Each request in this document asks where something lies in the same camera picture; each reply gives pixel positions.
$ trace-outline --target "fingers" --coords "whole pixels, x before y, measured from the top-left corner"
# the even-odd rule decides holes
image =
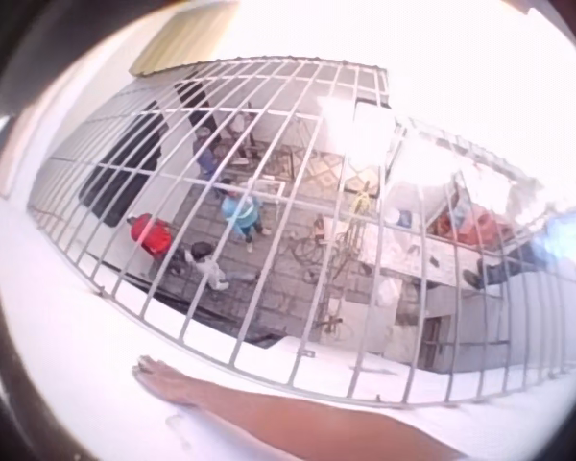
[[[132,375],[148,392],[159,399],[179,405],[195,406],[180,381],[148,373],[138,366],[132,367]]]
[[[186,376],[179,370],[176,370],[161,360],[153,360],[149,355],[141,355],[139,357],[138,367],[141,371],[146,373],[153,373],[171,378],[186,378]]]

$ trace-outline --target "yellow awning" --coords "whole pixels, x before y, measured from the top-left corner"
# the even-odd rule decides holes
[[[145,47],[130,72],[148,75],[207,61],[238,7],[237,3],[225,3],[176,14]]]

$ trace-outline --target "blue shirt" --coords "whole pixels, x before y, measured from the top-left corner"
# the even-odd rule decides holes
[[[192,144],[192,148],[194,149],[195,155],[199,151],[199,149],[201,149],[201,146],[203,144],[204,141],[201,141],[199,139],[196,139],[194,141],[194,143]],[[196,162],[201,167],[201,173],[203,174],[203,177],[206,180],[210,179],[213,176],[213,173],[215,173],[215,170],[218,169],[218,162],[213,153],[211,152],[211,149],[209,149],[208,147],[197,158]]]
[[[532,248],[542,260],[556,258],[576,259],[576,210],[551,218],[546,231],[534,237]]]
[[[224,201],[222,202],[222,214],[226,218],[226,220],[230,220],[234,212],[237,210],[237,206],[239,205],[239,201],[241,197],[225,197]],[[243,229],[248,229],[258,221],[260,214],[258,209],[260,208],[260,202],[255,197],[248,197],[246,202],[243,204],[241,211],[239,212],[239,216],[234,223],[234,230],[239,234],[244,234]]]

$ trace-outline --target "tiled floor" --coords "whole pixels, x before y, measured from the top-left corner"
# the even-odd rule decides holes
[[[271,171],[266,173],[276,173],[276,177],[289,175],[289,156],[279,155],[275,156],[275,158],[277,159],[275,163],[279,164],[272,163],[269,168]],[[295,168],[298,169],[300,166],[300,155],[295,155],[294,160]],[[341,158],[339,156],[315,155],[308,162],[308,169],[303,177],[298,198],[333,207],[339,183],[339,178],[333,173],[333,168],[335,168],[337,173],[340,173],[341,168],[336,168],[340,165]],[[235,179],[245,181],[248,177],[248,172],[242,171],[239,173],[238,176],[235,176]],[[202,190],[201,186],[192,186],[175,217],[174,224],[180,226],[183,223],[185,217],[199,199]],[[286,196],[290,194],[290,182],[288,182],[287,190],[284,194]],[[345,206],[349,206],[352,198],[353,194],[344,196]],[[192,243],[201,240],[209,243],[217,243],[219,241],[227,227],[227,222],[221,214],[220,205],[220,199],[216,198],[213,193],[207,194],[182,240],[186,247],[189,248]],[[279,216],[283,212],[283,206],[280,205],[280,207]],[[278,225],[276,205],[266,204],[262,213],[265,226],[271,229],[276,228]],[[313,299],[315,280],[313,282],[305,281],[308,279],[308,267],[299,263],[295,253],[300,255],[305,250],[314,248],[313,240],[303,242],[302,239],[311,236],[313,223],[316,218],[317,213],[314,211],[293,207],[288,224],[279,242],[274,265],[263,286],[262,295],[255,310],[253,323],[256,326],[294,336],[302,335]],[[260,271],[269,253],[272,240],[272,235],[268,237],[255,236],[254,250],[251,254],[248,254],[244,242],[232,232],[218,259],[218,263],[225,272]],[[317,259],[317,264],[310,266],[314,273],[320,268],[323,253],[324,247],[316,250],[315,258]],[[312,258],[314,256],[311,255],[305,259],[309,260]],[[337,274],[338,266],[342,262],[339,259],[336,260],[337,262],[333,264],[332,276]],[[165,276],[161,285],[183,299],[191,300],[194,298],[200,279],[201,276],[196,271],[188,270],[185,277]],[[321,299],[320,308],[317,309],[315,314],[316,322],[320,322],[324,318],[328,298],[339,298],[342,294],[343,286],[346,287],[347,300],[356,303],[367,303],[372,291],[372,276],[365,275],[362,268],[356,263],[344,265]],[[200,306],[233,319],[243,319],[254,288],[255,283],[249,284],[241,281],[232,282],[230,288],[225,292],[214,292],[206,287],[200,300]],[[320,328],[314,328],[310,339],[316,341],[319,336]]]

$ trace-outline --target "red object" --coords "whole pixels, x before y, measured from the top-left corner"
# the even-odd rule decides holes
[[[505,223],[498,216],[494,216],[480,206],[474,205],[474,213],[478,220],[478,228],[482,244],[489,248],[499,244],[499,234],[502,238],[508,238],[512,235],[512,227]],[[479,245],[478,229],[473,222],[473,218],[468,216],[459,230],[459,241],[471,246]]]
[[[152,215],[150,213],[146,213],[136,218],[131,227],[132,240],[138,240],[151,217]],[[153,257],[160,257],[168,252],[172,240],[173,237],[171,236],[171,232],[169,232],[168,223],[161,219],[155,219],[147,235],[145,235],[145,238],[141,242],[141,246]]]

